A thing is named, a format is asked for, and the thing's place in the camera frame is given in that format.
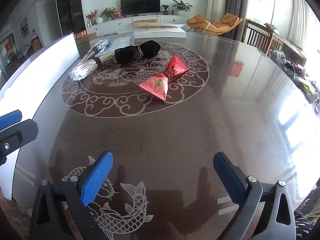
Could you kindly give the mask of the cluttered wooden side table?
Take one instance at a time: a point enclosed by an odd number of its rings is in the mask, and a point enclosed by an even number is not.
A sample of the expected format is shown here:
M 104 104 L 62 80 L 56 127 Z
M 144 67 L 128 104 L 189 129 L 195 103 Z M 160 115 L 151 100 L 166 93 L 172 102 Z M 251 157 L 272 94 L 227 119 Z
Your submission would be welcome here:
M 265 23 L 264 26 L 273 33 L 268 57 L 286 73 L 302 91 L 306 100 L 315 105 L 315 112 L 319 113 L 319 82 L 311 71 L 307 70 L 307 59 L 302 49 L 280 36 L 274 25 Z

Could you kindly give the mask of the white orange flat box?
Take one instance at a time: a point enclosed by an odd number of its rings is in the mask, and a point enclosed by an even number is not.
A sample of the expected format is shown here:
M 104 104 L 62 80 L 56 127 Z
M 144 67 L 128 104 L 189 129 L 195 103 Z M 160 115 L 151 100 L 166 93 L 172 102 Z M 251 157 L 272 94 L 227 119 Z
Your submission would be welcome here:
M 133 22 L 134 38 L 186 38 L 183 24 L 158 22 Z

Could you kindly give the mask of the silver foil bundle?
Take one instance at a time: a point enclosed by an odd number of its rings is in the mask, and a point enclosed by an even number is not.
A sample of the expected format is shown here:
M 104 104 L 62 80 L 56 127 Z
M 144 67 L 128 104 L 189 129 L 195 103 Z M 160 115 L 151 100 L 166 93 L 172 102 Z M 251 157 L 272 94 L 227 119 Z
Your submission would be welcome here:
M 92 74 L 94 71 L 107 64 L 108 61 L 114 59 L 114 53 L 108 53 L 99 57 L 94 57 L 93 59 L 79 63 L 68 73 L 68 75 L 73 81 L 83 80 L 84 78 Z

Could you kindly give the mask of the red bow shaped package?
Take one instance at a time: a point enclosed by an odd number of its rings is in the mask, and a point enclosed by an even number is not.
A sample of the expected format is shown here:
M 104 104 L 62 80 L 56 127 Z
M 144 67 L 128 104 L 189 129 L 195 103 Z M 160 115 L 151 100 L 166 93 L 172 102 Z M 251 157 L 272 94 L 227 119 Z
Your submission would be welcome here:
M 174 77 L 186 73 L 188 70 L 187 65 L 175 54 L 163 72 L 152 75 L 140 83 L 139 87 L 158 99 L 165 101 L 169 89 L 169 81 Z

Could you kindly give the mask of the small dark potted plant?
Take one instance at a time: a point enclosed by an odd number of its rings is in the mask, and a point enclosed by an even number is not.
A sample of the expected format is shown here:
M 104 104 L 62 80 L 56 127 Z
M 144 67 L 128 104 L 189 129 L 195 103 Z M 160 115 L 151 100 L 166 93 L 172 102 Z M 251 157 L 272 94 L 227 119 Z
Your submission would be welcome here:
M 169 5 L 168 4 L 163 4 L 163 15 L 168 15 L 169 14 Z

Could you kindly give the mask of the green potted plant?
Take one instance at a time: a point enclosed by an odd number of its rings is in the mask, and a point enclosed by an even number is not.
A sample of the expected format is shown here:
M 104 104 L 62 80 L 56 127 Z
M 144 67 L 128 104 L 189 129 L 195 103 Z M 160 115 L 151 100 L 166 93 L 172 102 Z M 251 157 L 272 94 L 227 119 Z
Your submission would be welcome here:
M 116 9 L 114 7 L 108 7 L 106 9 L 104 9 L 101 13 L 101 17 L 105 20 L 105 21 L 110 21 L 110 20 L 114 20 L 114 12 L 116 11 Z
M 172 7 L 176 9 L 176 12 L 179 16 L 185 16 L 187 13 L 191 11 L 193 6 L 190 3 L 184 3 L 182 0 L 172 0 Z

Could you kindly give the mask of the large white cardboard box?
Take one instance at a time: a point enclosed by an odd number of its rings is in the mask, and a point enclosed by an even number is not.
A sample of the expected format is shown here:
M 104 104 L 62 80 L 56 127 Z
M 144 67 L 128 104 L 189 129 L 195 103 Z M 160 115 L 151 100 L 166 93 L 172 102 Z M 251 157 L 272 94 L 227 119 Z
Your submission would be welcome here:
M 32 119 L 50 90 L 78 60 L 73 34 L 56 40 L 28 59 L 1 89 L 1 115 L 19 110 Z

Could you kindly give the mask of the green potted plant right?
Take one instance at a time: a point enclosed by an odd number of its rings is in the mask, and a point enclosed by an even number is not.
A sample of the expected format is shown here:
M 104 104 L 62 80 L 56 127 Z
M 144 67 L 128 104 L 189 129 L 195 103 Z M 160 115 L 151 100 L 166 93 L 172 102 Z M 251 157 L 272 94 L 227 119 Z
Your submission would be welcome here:
M 185 16 L 187 13 L 191 11 L 193 6 L 190 3 L 184 3 L 182 0 L 172 0 L 172 7 L 176 9 L 176 12 L 179 16 Z

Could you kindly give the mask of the green potted plant left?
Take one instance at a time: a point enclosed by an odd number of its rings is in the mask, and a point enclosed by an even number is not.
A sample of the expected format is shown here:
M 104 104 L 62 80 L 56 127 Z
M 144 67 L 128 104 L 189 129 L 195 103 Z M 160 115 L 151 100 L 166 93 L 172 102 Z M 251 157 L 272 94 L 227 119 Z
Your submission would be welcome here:
M 114 7 L 108 7 L 106 9 L 104 9 L 101 13 L 101 17 L 105 20 L 105 21 L 110 21 L 110 20 L 114 20 L 114 12 L 116 11 L 116 9 Z

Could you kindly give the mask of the orange lounge chair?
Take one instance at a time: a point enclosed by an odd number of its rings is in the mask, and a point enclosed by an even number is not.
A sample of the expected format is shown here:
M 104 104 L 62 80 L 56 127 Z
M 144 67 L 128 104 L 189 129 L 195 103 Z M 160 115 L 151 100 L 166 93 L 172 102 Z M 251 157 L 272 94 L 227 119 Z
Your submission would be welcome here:
M 198 14 L 186 21 L 187 26 L 193 31 L 203 34 L 222 35 L 235 29 L 241 22 L 242 18 L 236 15 L 226 13 L 220 21 L 212 22 Z

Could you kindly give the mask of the dark wooden chair right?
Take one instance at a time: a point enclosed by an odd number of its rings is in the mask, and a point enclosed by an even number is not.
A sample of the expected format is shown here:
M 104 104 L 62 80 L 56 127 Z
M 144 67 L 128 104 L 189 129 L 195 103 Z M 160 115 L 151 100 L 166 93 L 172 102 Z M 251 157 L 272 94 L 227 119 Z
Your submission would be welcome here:
M 273 36 L 274 32 L 267 27 L 251 20 L 246 20 L 242 42 L 268 55 Z

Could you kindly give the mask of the blue white carton box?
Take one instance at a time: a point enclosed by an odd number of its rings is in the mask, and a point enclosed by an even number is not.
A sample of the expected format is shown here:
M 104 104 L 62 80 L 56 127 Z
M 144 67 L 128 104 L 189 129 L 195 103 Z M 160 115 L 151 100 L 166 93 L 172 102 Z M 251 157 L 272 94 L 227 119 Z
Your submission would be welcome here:
M 110 39 L 103 39 L 98 41 L 95 45 L 95 49 L 94 49 L 95 53 L 97 54 L 102 50 L 106 49 L 110 45 L 110 42 L 111 42 Z

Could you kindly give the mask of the black cloth bundle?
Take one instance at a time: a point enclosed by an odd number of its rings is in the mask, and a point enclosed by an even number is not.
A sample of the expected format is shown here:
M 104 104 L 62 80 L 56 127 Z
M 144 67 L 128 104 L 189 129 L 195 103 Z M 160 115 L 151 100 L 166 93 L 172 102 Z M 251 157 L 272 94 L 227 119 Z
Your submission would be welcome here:
M 149 40 L 140 45 L 116 49 L 114 56 L 118 64 L 125 64 L 139 59 L 153 58 L 157 56 L 160 48 L 159 43 Z

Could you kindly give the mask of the white long tv cabinet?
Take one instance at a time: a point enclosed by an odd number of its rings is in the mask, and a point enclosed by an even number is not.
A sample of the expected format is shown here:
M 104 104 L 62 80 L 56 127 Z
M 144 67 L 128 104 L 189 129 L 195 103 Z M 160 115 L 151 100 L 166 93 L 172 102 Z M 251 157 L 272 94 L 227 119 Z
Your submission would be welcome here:
M 147 27 L 174 27 L 179 25 L 187 29 L 188 16 L 178 15 L 151 15 L 126 17 L 118 20 L 110 20 L 103 23 L 95 24 L 86 28 L 88 34 L 104 36 L 109 34 L 121 34 L 133 32 L 137 28 Z

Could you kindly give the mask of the red flower vase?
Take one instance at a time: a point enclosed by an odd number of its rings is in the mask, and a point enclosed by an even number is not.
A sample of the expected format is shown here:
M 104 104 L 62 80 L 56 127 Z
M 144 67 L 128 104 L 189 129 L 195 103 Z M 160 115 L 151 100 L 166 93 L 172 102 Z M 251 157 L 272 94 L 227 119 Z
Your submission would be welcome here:
M 86 15 L 86 18 L 89 20 L 89 25 L 95 25 L 95 20 L 97 18 L 98 9 L 91 10 L 88 15 Z

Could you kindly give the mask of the black display cabinet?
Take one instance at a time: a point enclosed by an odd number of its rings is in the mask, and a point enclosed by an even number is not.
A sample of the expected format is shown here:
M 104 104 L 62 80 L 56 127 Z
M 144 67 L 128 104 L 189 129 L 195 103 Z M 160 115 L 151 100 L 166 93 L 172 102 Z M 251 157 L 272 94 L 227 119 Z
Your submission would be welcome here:
M 81 0 L 56 0 L 56 7 L 63 36 L 86 30 Z

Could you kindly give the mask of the brown cardboard box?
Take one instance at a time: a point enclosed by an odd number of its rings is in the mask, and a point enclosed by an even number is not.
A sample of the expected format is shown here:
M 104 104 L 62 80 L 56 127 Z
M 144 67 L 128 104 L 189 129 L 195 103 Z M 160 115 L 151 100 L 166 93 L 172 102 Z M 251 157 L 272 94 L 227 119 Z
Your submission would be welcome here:
M 96 38 L 97 38 L 97 33 L 91 33 L 91 34 L 85 35 L 83 37 L 76 38 L 75 42 L 76 42 L 76 45 L 78 46 L 80 44 L 89 42 L 91 40 L 95 40 Z

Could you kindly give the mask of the black flat screen television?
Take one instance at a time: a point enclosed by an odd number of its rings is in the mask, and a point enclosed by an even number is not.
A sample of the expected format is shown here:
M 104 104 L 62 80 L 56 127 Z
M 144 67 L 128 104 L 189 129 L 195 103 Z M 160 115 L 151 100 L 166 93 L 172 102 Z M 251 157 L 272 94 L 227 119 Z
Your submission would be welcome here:
M 120 0 L 121 14 L 130 16 L 160 12 L 161 0 Z

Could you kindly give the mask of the clear plastic packaged item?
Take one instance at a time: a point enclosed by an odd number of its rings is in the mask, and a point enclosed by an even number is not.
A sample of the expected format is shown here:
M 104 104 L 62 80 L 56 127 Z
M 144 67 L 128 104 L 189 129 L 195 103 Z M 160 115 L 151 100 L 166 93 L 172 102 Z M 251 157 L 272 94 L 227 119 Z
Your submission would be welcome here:
M 133 42 L 132 40 L 133 40 L 132 35 L 126 35 L 119 38 L 115 38 L 112 41 L 111 45 L 109 46 L 109 49 L 110 51 L 115 51 L 116 49 L 119 49 L 119 48 L 131 46 Z

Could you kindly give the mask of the wooden stick pack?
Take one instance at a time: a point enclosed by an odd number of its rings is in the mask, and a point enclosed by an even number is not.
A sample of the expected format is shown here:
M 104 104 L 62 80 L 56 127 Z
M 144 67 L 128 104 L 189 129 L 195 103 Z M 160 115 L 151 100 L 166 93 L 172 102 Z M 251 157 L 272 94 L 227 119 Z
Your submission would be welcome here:
M 85 55 L 84 57 L 81 59 L 80 63 L 86 62 L 90 59 L 92 59 L 93 57 L 95 57 L 95 55 L 97 53 L 99 53 L 103 48 L 104 48 L 104 44 L 96 44 L 95 46 L 93 46 Z

